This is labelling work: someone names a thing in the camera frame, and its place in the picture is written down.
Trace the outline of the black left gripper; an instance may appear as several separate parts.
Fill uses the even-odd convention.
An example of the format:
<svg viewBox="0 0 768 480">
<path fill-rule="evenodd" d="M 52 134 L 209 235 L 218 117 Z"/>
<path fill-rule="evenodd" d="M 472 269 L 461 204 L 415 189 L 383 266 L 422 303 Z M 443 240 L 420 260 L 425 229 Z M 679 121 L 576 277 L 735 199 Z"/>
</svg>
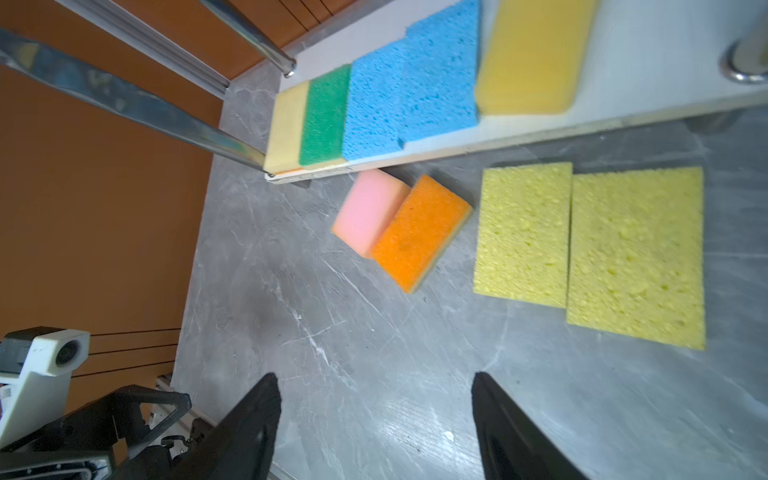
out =
<svg viewBox="0 0 768 480">
<path fill-rule="evenodd" d="M 143 405 L 174 409 L 158 426 Z M 1 454 L 2 479 L 107 479 L 116 468 L 112 446 L 123 439 L 133 458 L 191 409 L 190 396 L 129 385 L 54 420 Z"/>
</svg>

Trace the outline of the lime porous sponge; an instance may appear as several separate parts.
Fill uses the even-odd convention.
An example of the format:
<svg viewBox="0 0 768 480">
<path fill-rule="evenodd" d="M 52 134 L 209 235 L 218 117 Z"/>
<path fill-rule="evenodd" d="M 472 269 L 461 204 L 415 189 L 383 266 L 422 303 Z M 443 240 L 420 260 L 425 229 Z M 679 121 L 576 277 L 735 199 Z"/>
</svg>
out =
<svg viewBox="0 0 768 480">
<path fill-rule="evenodd" d="M 473 292 L 566 306 L 573 165 L 483 172 Z"/>
<path fill-rule="evenodd" d="M 705 349 L 703 230 L 700 167 L 575 176 L 568 323 Z"/>
</svg>

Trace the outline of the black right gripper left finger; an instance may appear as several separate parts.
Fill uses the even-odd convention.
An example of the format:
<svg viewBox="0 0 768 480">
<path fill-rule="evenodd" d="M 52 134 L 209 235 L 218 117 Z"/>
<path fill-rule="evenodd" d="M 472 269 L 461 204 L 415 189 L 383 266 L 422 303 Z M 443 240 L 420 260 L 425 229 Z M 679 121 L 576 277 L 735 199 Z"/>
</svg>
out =
<svg viewBox="0 0 768 480">
<path fill-rule="evenodd" d="M 278 378 L 264 375 L 169 479 L 266 479 L 281 415 Z"/>
</svg>

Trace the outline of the green sponge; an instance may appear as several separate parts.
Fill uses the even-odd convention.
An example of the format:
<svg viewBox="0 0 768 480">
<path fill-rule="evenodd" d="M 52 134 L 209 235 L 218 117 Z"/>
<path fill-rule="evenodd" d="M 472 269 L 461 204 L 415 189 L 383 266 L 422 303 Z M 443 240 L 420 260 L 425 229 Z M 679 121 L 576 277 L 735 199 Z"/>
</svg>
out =
<svg viewBox="0 0 768 480">
<path fill-rule="evenodd" d="M 309 84 L 299 164 L 313 170 L 346 162 L 342 154 L 351 64 L 313 79 Z"/>
</svg>

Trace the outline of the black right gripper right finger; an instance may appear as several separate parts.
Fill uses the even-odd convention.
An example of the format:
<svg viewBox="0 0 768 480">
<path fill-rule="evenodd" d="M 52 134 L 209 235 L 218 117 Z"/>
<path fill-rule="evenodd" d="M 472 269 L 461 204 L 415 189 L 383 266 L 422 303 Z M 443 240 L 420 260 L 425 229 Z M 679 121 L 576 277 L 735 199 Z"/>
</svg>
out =
<svg viewBox="0 0 768 480">
<path fill-rule="evenodd" d="M 487 479 L 586 479 L 490 374 L 475 374 L 471 398 Z"/>
</svg>

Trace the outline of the blue sponge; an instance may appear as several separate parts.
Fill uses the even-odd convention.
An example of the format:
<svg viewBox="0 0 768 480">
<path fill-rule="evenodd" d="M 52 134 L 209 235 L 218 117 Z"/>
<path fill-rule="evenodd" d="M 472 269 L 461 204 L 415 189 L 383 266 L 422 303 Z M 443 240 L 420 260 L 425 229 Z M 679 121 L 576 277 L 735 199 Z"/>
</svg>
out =
<svg viewBox="0 0 768 480">
<path fill-rule="evenodd" d="M 403 149 L 400 93 L 406 59 L 403 39 L 352 64 L 342 154 L 349 161 Z"/>
<path fill-rule="evenodd" d="M 400 139 L 474 127 L 481 3 L 459 1 L 406 29 Z"/>
</svg>

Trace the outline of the pale yellow sponge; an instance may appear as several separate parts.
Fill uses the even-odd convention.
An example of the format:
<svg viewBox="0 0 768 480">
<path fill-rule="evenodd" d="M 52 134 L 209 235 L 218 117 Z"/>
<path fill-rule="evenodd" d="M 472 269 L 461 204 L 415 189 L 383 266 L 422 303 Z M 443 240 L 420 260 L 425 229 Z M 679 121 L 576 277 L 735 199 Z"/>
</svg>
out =
<svg viewBox="0 0 768 480">
<path fill-rule="evenodd" d="M 264 169 L 276 175 L 300 167 L 309 82 L 280 92 L 275 101 Z"/>
</svg>

